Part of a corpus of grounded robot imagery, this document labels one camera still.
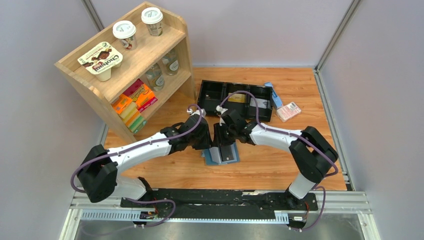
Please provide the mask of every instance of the wooden table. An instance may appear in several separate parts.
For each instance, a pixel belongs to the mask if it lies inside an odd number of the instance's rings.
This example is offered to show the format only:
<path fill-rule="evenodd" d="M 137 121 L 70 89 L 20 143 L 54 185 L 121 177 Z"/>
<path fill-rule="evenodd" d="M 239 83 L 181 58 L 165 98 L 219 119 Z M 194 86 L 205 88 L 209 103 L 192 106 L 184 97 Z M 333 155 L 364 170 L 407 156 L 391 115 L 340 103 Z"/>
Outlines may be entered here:
<path fill-rule="evenodd" d="M 270 126 L 303 130 L 317 128 L 334 146 L 326 114 L 311 68 L 195 68 L 194 77 L 199 93 L 203 80 L 263 85 L 272 82 L 285 104 L 295 102 L 302 113 L 282 122 L 272 115 Z M 177 91 L 148 121 L 136 139 L 147 138 L 164 127 L 185 122 L 186 106 L 194 101 Z M 213 139 L 213 124 L 218 117 L 206 117 Z M 252 146 L 237 141 L 240 162 L 220 166 L 206 166 L 201 151 L 191 147 L 172 155 L 158 157 L 125 171 L 122 175 L 144 177 L 152 188 L 181 189 L 234 189 L 234 190 L 285 190 L 299 170 L 290 153 L 268 146 Z M 105 148 L 125 145 L 109 131 Z M 322 181 L 327 190 L 346 190 L 341 171 Z"/>

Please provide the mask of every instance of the blue package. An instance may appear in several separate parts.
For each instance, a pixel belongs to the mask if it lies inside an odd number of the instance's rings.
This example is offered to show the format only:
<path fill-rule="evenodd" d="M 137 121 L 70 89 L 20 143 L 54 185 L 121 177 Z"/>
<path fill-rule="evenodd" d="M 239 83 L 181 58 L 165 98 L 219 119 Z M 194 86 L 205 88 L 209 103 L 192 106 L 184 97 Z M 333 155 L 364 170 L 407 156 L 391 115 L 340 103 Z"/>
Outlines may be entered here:
<path fill-rule="evenodd" d="M 278 108 L 282 107 L 282 106 L 283 106 L 283 101 L 282 101 L 282 100 L 281 100 L 281 98 L 277 95 L 276 91 L 274 91 L 274 86 L 273 86 L 273 84 L 272 84 L 271 82 L 265 82 L 263 85 L 264 85 L 264 86 L 267 86 L 267 87 L 271 87 L 271 88 L 272 88 L 272 106 L 273 106 L 275 109 L 278 109 Z"/>

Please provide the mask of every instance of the gray floor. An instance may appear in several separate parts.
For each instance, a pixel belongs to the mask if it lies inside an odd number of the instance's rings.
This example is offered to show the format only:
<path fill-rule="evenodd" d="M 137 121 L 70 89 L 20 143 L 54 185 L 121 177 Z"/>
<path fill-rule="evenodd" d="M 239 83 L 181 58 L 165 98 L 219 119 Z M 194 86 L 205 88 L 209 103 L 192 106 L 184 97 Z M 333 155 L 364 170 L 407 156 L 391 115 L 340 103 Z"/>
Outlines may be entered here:
<path fill-rule="evenodd" d="M 312 223 L 316 215 L 309 215 Z M 130 222 L 83 221 L 90 234 L 102 234 L 131 226 Z M 356 214 L 324 214 L 319 224 L 305 232 L 288 230 L 277 224 L 180 223 L 166 222 L 152 228 L 131 228 L 103 237 L 78 231 L 76 240 L 363 240 Z"/>

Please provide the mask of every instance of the wall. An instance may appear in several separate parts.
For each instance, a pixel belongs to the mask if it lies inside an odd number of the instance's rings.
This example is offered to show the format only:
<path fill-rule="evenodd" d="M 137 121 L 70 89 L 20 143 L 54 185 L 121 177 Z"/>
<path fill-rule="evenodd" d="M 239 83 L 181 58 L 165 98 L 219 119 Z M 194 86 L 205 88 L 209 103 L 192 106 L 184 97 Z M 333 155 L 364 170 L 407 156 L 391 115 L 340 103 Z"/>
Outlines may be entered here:
<path fill-rule="evenodd" d="M 79 0 L 2 0 L 0 23 L 0 239 L 58 239 L 102 122 L 53 64 L 97 31 Z"/>
<path fill-rule="evenodd" d="M 383 240 L 424 239 L 424 1 L 364 0 L 322 70 Z"/>
<path fill-rule="evenodd" d="M 140 0 L 92 0 L 105 26 Z M 150 0 L 188 24 L 196 66 L 314 66 L 351 0 Z"/>

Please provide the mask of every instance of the wooden shelf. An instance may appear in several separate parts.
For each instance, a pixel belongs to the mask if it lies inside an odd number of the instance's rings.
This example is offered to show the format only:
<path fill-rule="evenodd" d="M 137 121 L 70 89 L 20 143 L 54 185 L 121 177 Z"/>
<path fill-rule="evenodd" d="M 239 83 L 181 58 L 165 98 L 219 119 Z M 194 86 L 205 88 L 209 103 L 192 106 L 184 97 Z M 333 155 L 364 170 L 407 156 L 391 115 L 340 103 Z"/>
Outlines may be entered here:
<path fill-rule="evenodd" d="M 191 75 L 191 72 L 184 69 L 180 69 L 176 75 L 164 74 L 163 76 L 165 77 L 165 86 L 162 90 L 154 92 L 154 95 L 157 98 L 157 102 L 149 106 L 146 110 L 142 111 L 141 115 L 146 120 L 149 120 L 153 114 L 155 114 L 156 111 L 162 107 L 164 103 L 166 103 L 172 94 L 174 94 L 175 91 L 177 91 Z"/>
<path fill-rule="evenodd" d="M 141 21 L 142 11 L 149 7 L 159 8 L 163 13 L 162 35 L 160 36 L 151 36 L 146 25 Z M 113 35 L 113 25 L 123 20 L 132 22 L 137 29 L 135 37 L 138 46 L 132 51 L 125 50 Z M 175 49 L 178 56 L 178 74 L 169 76 L 164 73 L 165 86 L 162 90 L 155 92 L 157 102 L 144 110 L 141 115 L 146 119 L 151 118 L 177 90 L 195 100 L 196 88 L 190 56 L 190 41 L 187 24 L 181 16 L 150 2 L 143 2 L 116 22 L 97 33 L 54 65 L 110 129 L 125 142 L 133 143 L 136 141 L 134 134 L 125 126 L 111 103 L 151 66 L 160 62 L 161 58 L 171 49 Z M 101 42 L 110 43 L 123 56 L 121 66 L 112 68 L 111 78 L 104 82 L 99 81 L 95 75 L 89 73 L 78 62 L 78 58 Z"/>
<path fill-rule="evenodd" d="M 136 49 L 125 50 L 118 40 L 111 43 L 122 53 L 123 58 L 120 67 L 112 68 L 112 77 L 109 80 L 99 81 L 83 66 L 74 71 L 98 89 L 110 103 L 186 36 L 184 32 L 168 25 L 163 25 L 162 35 L 156 37 L 149 34 L 143 22 L 137 24 L 136 28 L 135 37 L 138 43 Z"/>

